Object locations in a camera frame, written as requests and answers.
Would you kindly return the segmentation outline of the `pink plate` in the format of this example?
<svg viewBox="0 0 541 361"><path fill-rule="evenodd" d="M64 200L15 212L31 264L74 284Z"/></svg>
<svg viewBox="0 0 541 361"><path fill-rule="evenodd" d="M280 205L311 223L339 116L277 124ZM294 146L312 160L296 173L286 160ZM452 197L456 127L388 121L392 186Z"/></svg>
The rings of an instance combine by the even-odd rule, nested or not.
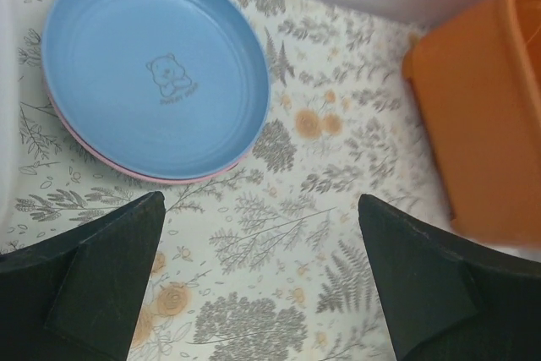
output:
<svg viewBox="0 0 541 361"><path fill-rule="evenodd" d="M212 178L215 178L219 175L224 174L225 172L231 171L233 168L235 168L243 159L247 157L247 153L242 155L240 158L238 158L233 164L229 165L228 167L225 167L224 169L221 169L219 171L215 171L211 173L210 175L205 175L197 178L179 178L179 179L168 179L168 178L156 178L149 175L144 175L139 172L135 172L132 170L127 169L126 167L120 166L114 161L111 161L110 159L106 158L104 155L102 155L100 152L95 150L93 147L91 147L86 141L84 141L71 127L71 125L68 123L67 119L64 117L64 115L60 112L60 109L57 105L57 103L54 101L52 93L49 89L48 83L46 82L45 75L42 76L42 84L44 91L47 94L47 97L49 99L49 102L52 104L52 108L54 109L58 119L63 124L63 126L66 128L68 133L87 151L89 152L93 157L104 163L110 168L113 168L114 170L130 176L131 178L136 178L141 181L145 181L147 183L158 183L163 185L181 185L181 184L191 184L191 183L198 183L203 182L207 180L211 180Z"/></svg>

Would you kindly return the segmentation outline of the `blue round plate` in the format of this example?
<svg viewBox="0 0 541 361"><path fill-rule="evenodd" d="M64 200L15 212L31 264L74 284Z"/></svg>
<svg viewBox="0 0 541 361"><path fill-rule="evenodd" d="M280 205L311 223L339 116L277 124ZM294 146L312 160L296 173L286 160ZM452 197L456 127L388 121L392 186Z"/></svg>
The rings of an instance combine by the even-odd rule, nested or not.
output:
<svg viewBox="0 0 541 361"><path fill-rule="evenodd" d="M74 131L156 178L233 164L270 103L263 49L230 0L55 0L41 60Z"/></svg>

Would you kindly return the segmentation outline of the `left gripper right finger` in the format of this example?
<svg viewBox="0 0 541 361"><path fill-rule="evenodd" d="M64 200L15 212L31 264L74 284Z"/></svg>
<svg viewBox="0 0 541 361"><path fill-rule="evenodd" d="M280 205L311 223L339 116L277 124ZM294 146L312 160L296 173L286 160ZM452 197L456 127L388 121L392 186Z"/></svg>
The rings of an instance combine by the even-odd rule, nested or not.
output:
<svg viewBox="0 0 541 361"><path fill-rule="evenodd" d="M396 358L538 360L540 264L358 202L361 233Z"/></svg>

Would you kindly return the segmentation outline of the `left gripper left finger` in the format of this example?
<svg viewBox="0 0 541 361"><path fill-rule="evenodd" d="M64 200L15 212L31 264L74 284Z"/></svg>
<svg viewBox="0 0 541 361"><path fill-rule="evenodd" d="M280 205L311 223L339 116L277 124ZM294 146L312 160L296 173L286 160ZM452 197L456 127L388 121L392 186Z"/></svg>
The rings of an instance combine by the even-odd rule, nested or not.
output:
<svg viewBox="0 0 541 361"><path fill-rule="evenodd" d="M124 360L165 218L152 192L1 257L3 360Z"/></svg>

